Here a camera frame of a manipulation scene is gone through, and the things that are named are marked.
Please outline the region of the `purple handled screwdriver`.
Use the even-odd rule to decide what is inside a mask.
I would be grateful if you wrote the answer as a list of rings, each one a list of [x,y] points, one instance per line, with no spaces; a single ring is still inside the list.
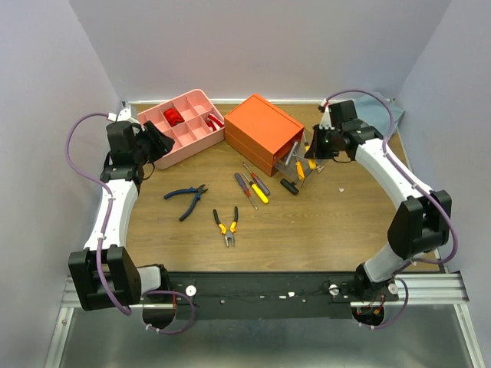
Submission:
[[[244,179],[242,178],[242,176],[238,173],[238,172],[235,172],[234,173],[234,177],[237,181],[237,183],[239,184],[239,186],[241,187],[242,191],[245,193],[246,197],[248,198],[248,200],[251,202],[252,204],[252,207],[257,210],[258,207],[257,205],[254,203],[253,199],[252,199],[252,196],[250,194],[250,191],[249,191],[249,188],[248,186],[246,185],[246,182],[244,181]]]

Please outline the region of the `red purple screwdriver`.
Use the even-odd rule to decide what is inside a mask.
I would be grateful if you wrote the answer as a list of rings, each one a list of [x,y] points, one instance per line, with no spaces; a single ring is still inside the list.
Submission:
[[[265,183],[245,164],[243,163],[244,167],[248,170],[248,172],[251,174],[253,181],[255,184],[262,190],[262,192],[266,196],[270,196],[270,191],[268,187],[265,185]]]

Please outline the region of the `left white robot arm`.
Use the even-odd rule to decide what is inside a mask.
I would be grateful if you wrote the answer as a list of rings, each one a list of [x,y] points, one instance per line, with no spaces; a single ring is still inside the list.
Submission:
[[[82,174],[101,187],[101,203],[88,240],[82,250],[70,254],[68,267],[84,310],[115,307],[129,315],[142,294],[154,303],[169,297],[170,284],[159,276],[149,278],[142,288],[126,240],[131,211],[144,181],[143,168],[170,153],[175,141],[150,121],[138,123],[114,113],[103,117],[109,122],[110,146],[103,171],[98,177]]]

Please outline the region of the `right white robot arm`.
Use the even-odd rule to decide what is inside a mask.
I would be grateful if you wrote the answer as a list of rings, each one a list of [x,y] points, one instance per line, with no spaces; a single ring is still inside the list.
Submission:
[[[313,128],[306,158],[334,159],[346,153],[376,179],[396,209],[386,244],[355,271],[354,294],[368,301],[417,257],[447,243],[452,199],[421,182],[392,153],[387,138],[358,117],[353,101],[323,100],[318,109],[326,116]]]

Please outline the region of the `orange two-drawer box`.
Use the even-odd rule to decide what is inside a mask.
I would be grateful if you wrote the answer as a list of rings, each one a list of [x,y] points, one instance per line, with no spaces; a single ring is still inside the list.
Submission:
[[[269,177],[303,131],[301,123],[259,94],[225,115],[226,142]]]

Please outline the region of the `orange screwdriver long shaft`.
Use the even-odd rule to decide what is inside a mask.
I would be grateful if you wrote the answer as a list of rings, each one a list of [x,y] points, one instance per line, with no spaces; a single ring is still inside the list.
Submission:
[[[295,168],[298,175],[298,179],[303,181],[305,179],[305,172],[303,170],[302,164],[299,161],[295,163]]]

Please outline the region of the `clear plastic drawer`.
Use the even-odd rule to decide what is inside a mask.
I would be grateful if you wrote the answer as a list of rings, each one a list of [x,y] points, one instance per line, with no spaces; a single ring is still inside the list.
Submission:
[[[305,179],[303,181],[298,179],[298,175],[295,168],[295,163],[291,162],[289,166],[284,165],[284,159],[287,153],[274,165],[274,167],[285,177],[290,180],[290,182],[294,181],[297,188],[301,188],[309,178],[313,178],[315,173],[320,173],[324,167],[326,160],[325,159],[315,159],[317,163],[316,170],[310,170],[308,165],[308,159],[304,157],[305,147],[304,142],[308,141],[309,144],[312,141],[313,133],[309,130],[303,130],[302,137],[298,140],[300,141],[296,153],[298,155],[298,161],[302,164],[303,170],[305,172]]]

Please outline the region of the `black rubber mallet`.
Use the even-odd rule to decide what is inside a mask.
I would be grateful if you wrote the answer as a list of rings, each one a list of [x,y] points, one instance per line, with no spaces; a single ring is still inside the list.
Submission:
[[[283,178],[280,180],[280,184],[282,185],[283,188],[285,188],[288,192],[290,192],[294,196],[296,196],[299,193],[299,190],[296,187],[294,181],[290,182],[287,179]]]

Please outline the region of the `metal T-handle wrench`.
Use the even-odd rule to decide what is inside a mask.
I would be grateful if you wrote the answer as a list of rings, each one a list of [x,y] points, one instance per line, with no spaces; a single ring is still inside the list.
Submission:
[[[288,151],[287,155],[285,156],[284,159],[284,165],[289,166],[291,162],[297,163],[298,162],[298,155],[296,153],[296,150],[298,148],[300,141],[297,140],[292,144],[291,149]]]

